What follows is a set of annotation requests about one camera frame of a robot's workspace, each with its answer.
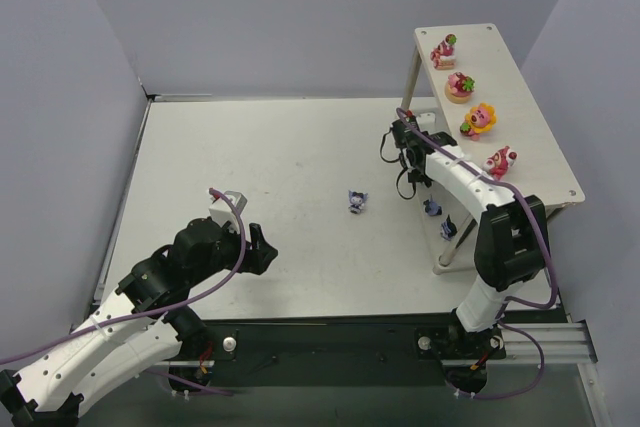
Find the pink bear sunflower toy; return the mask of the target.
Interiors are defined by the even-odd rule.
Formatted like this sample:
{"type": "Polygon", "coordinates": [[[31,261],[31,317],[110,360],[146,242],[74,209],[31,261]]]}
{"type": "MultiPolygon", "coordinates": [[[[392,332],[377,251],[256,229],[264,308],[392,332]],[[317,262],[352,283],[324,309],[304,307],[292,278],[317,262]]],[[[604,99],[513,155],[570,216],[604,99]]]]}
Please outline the pink bear sunflower toy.
{"type": "Polygon", "coordinates": [[[477,141],[484,133],[489,132],[497,123],[495,108],[486,103],[472,107],[460,125],[460,134],[477,141]]]}

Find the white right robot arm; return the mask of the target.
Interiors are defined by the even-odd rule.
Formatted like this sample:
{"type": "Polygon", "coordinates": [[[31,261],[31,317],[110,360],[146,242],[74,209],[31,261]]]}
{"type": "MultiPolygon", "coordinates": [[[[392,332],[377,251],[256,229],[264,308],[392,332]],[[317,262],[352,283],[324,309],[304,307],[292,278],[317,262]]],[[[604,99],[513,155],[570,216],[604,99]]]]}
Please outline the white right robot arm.
{"type": "Polygon", "coordinates": [[[542,201],[482,172],[449,134],[428,135],[414,115],[401,108],[396,114],[391,132],[405,159],[448,191],[477,224],[476,280],[455,311],[461,327],[468,333],[492,328],[511,302],[541,310],[554,306],[558,287],[542,201]],[[550,299],[542,304],[517,298],[515,293],[543,269],[550,272],[550,299]]]}

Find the pink bear strawberry hat toy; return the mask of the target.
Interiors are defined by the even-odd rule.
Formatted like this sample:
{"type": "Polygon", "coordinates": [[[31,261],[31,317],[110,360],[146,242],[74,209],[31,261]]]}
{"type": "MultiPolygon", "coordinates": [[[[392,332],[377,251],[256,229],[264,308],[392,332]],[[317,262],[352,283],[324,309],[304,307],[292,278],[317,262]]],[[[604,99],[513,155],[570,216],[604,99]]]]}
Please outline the pink bear strawberry hat toy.
{"type": "Polygon", "coordinates": [[[501,181],[517,158],[518,154],[510,146],[504,146],[485,160],[482,169],[493,180],[501,181]]]}

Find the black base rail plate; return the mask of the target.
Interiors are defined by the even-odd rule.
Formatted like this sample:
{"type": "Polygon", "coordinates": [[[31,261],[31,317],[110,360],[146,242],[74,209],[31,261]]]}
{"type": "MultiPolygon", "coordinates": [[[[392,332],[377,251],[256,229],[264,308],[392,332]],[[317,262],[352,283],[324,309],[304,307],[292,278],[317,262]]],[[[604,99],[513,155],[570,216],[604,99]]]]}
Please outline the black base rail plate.
{"type": "Polygon", "coordinates": [[[500,330],[467,333],[453,314],[207,320],[171,360],[171,384],[482,389],[506,356],[500,330]]]}

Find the purple black figurine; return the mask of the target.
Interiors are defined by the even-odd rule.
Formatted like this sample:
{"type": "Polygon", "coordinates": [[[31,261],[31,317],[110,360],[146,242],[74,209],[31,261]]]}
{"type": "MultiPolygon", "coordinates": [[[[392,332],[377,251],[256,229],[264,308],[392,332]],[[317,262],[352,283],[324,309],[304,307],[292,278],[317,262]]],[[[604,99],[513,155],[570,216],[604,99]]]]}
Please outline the purple black figurine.
{"type": "Polygon", "coordinates": [[[458,228],[450,216],[440,224],[440,235],[446,241],[451,241],[458,234],[458,228]]]}

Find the aluminium extrusion rail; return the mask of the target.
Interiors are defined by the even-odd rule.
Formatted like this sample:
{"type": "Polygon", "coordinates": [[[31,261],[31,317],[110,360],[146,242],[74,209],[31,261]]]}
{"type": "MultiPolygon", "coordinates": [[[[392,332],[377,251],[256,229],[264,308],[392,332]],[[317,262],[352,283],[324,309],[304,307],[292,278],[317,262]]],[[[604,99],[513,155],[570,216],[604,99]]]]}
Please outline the aluminium extrusion rail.
{"type": "Polygon", "coordinates": [[[416,347],[441,365],[478,372],[488,363],[591,364],[597,361],[585,323],[511,317],[507,297],[476,281],[446,318],[416,336],[416,347]]]}

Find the pink bear donut toy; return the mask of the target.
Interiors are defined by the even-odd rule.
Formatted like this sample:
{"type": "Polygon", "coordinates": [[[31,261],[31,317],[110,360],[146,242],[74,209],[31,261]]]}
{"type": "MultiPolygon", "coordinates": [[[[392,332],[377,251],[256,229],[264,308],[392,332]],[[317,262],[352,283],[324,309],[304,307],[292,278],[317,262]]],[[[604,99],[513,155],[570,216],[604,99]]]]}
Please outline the pink bear donut toy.
{"type": "Polygon", "coordinates": [[[455,104],[467,103],[475,91],[475,79],[462,72],[454,72],[447,77],[444,92],[455,104]]]}

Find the white two-tier shelf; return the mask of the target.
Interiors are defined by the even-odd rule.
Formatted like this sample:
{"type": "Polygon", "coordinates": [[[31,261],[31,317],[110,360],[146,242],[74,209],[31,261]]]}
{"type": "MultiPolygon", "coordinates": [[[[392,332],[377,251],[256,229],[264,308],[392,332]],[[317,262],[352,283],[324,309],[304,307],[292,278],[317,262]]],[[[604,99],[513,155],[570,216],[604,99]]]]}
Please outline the white two-tier shelf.
{"type": "MultiPolygon", "coordinates": [[[[504,146],[510,146],[518,158],[504,181],[525,195],[537,196],[553,218],[564,209],[584,202],[585,194],[536,103],[509,48],[493,24],[419,27],[414,32],[414,52],[406,82],[402,108],[414,113],[434,112],[434,133],[448,133],[476,165],[504,146]],[[436,70],[430,53],[448,34],[455,34],[456,72],[475,79],[475,91],[464,104],[455,104],[444,92],[448,70],[436,70]],[[459,128],[469,110],[486,103],[495,108],[497,123],[477,141],[464,137],[459,128]]],[[[427,238],[428,271],[437,277],[473,275],[473,250],[477,224],[440,184],[411,183],[406,175],[399,179],[399,191],[412,196],[418,205],[432,196],[443,209],[437,217],[422,220],[427,238]],[[450,216],[458,234],[446,241],[440,224],[450,216]]]]}

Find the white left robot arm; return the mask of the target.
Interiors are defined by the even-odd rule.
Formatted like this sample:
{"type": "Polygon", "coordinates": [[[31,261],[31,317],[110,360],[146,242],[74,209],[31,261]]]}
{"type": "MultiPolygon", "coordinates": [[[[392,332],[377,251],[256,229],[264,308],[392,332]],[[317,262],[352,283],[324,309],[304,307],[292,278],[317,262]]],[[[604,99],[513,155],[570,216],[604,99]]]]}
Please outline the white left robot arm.
{"type": "Polygon", "coordinates": [[[15,426],[75,426],[99,398],[155,363],[202,344],[189,307],[193,287],[215,274],[263,274],[277,257],[260,225],[244,239],[230,223],[195,219],[138,262],[70,338],[18,371],[1,373],[1,404],[15,426]]]}

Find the pink bear cake slice toy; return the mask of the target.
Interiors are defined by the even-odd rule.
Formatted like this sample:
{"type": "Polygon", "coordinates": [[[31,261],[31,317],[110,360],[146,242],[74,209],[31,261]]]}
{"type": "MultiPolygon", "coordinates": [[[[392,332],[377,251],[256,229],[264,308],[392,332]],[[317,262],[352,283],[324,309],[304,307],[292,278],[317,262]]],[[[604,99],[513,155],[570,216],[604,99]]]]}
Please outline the pink bear cake slice toy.
{"type": "Polygon", "coordinates": [[[436,70],[451,70],[456,65],[455,46],[457,37],[455,34],[446,35],[430,53],[430,61],[436,70]]]}

